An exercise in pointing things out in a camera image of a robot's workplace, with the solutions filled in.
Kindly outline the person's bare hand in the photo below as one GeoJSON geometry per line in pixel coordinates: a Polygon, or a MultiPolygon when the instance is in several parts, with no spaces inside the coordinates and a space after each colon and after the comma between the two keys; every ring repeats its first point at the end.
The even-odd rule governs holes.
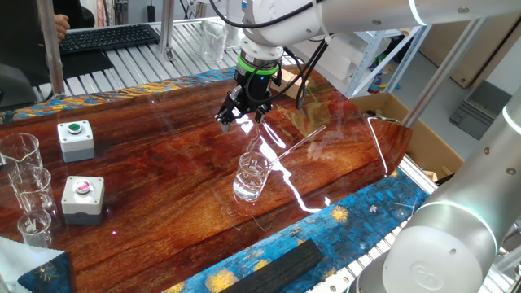
{"type": "Polygon", "coordinates": [[[67,31],[71,28],[69,24],[69,18],[66,15],[54,15],[55,27],[59,42],[61,42],[67,34],[67,31]]]}

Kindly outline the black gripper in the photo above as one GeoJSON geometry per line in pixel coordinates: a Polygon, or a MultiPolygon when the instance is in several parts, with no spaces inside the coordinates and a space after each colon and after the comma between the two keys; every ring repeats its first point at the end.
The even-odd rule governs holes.
{"type": "Polygon", "coordinates": [[[273,77],[278,76],[277,69],[278,67],[273,68],[270,74],[261,74],[261,70],[257,71],[248,85],[247,80],[251,72],[242,67],[235,69],[234,79],[241,88],[227,92],[224,103],[215,115],[215,120],[221,125],[223,133],[229,132],[231,123],[240,117],[242,112],[256,112],[256,123],[263,122],[265,115],[272,109],[269,101],[272,98],[269,85],[273,77]]]}

